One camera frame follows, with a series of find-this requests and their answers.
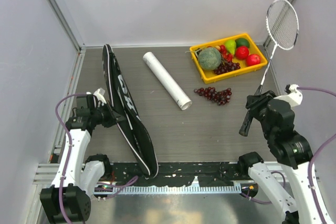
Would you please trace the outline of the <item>badminton racket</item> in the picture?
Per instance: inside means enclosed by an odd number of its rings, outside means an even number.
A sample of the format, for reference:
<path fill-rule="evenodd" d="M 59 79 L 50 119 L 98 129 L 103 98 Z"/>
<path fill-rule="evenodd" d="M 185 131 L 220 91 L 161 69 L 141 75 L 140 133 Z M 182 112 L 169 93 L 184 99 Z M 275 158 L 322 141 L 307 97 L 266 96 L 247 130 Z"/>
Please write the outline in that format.
<path fill-rule="evenodd" d="M 264 75 L 254 95 L 260 95 L 277 48 L 291 50 L 298 39 L 299 20 L 293 5 L 288 0 L 274 0 L 267 9 L 266 28 L 274 43 Z"/>

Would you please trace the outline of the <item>white shuttlecock tube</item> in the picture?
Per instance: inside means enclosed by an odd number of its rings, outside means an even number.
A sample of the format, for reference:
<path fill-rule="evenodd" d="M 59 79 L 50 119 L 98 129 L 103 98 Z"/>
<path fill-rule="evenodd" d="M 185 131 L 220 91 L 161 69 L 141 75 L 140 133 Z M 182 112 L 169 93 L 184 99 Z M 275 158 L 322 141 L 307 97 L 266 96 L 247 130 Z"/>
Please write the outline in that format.
<path fill-rule="evenodd" d="M 147 52 L 143 55 L 143 60 L 178 105 L 178 107 L 182 111 L 188 109 L 192 105 L 191 99 L 172 78 L 172 76 L 156 58 L 156 56 L 152 52 Z"/>

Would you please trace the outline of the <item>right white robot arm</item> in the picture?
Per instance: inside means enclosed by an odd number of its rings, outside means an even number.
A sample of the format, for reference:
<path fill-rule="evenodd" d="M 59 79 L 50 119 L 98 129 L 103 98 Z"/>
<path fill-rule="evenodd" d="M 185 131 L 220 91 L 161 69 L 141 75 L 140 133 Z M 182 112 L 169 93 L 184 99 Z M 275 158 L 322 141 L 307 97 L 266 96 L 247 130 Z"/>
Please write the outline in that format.
<path fill-rule="evenodd" d="M 238 159 L 237 172 L 251 178 L 265 192 L 280 214 L 282 223 L 332 223 L 324 204 L 314 170 L 313 153 L 306 138 L 294 130 L 294 106 L 302 103 L 300 88 L 277 96 L 272 91 L 249 95 L 246 109 L 260 122 L 264 138 L 285 172 L 293 196 L 277 182 L 256 152 Z"/>

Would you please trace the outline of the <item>black racket bag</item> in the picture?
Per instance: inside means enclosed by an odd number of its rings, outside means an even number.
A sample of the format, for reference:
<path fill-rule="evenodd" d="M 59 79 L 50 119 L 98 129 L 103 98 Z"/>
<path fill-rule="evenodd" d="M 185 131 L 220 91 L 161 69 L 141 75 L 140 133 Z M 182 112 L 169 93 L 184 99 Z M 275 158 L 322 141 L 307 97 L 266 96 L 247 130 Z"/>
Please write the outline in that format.
<path fill-rule="evenodd" d="M 124 119 L 117 126 L 138 162 L 143 175 L 155 178 L 159 172 L 158 159 L 150 135 L 142 123 L 118 60 L 110 45 L 102 51 L 103 74 L 113 109 Z"/>

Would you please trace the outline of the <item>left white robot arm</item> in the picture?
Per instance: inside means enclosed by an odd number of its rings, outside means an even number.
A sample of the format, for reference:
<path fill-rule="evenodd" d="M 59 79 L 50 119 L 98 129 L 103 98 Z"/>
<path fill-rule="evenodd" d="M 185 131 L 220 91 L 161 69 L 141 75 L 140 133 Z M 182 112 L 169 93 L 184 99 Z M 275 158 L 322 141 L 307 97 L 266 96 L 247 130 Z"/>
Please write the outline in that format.
<path fill-rule="evenodd" d="M 91 197 L 99 180 L 112 176 L 106 155 L 84 159 L 86 148 L 97 125 L 112 127 L 123 116 L 104 98 L 104 89 L 75 94 L 76 107 L 61 126 L 66 131 L 63 155 L 49 188 L 40 193 L 40 201 L 50 223 L 85 222 L 91 212 Z"/>

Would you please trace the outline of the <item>yellow plastic tray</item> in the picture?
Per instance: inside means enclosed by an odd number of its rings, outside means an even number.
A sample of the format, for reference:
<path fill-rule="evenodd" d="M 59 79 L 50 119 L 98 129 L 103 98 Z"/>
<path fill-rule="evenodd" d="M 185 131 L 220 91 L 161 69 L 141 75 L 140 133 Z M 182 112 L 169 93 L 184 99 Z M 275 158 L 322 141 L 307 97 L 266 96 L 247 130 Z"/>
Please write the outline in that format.
<path fill-rule="evenodd" d="M 214 71 L 204 70 L 200 67 L 200 64 L 198 63 L 198 59 L 197 59 L 197 53 L 195 53 L 197 49 L 202 50 L 202 49 L 207 48 L 209 46 L 215 47 L 215 46 L 224 45 L 224 43 L 226 41 L 228 41 L 230 39 L 236 40 L 238 38 L 245 38 L 250 43 L 249 52 L 251 54 L 257 54 L 260 57 L 260 63 L 259 64 L 253 65 L 253 66 L 247 66 L 245 60 L 239 60 L 239 59 L 236 59 L 236 57 L 234 57 L 233 62 L 239 63 L 239 65 L 240 65 L 240 69 L 238 69 L 238 70 L 230 71 L 230 72 L 223 73 L 223 74 L 215 74 Z M 205 84 L 210 84 L 210 83 L 221 81 L 221 80 L 224 80 L 224 79 L 227 79 L 227 78 L 240 76 L 242 74 L 246 74 L 246 73 L 249 73 L 249 72 L 254 72 L 254 71 L 257 71 L 259 69 L 262 69 L 268 63 L 268 60 L 265 58 L 263 53 L 259 50 L 259 48 L 255 44 L 255 42 L 252 40 L 252 38 L 247 33 L 242 33 L 242 34 L 238 34 L 238 35 L 235 35 L 235 36 L 226 37 L 226 38 L 222 38 L 222 39 L 219 39 L 219 40 L 214 40 L 214 41 L 206 42 L 206 43 L 203 43 L 203 44 L 191 46 L 189 48 L 189 51 L 190 51 L 190 54 L 191 54 L 191 58 L 194 61 L 195 65 L 196 65 L 196 68 L 199 71 L 199 73 L 201 75 L 201 78 L 202 78 L 202 80 L 204 81 Z"/>

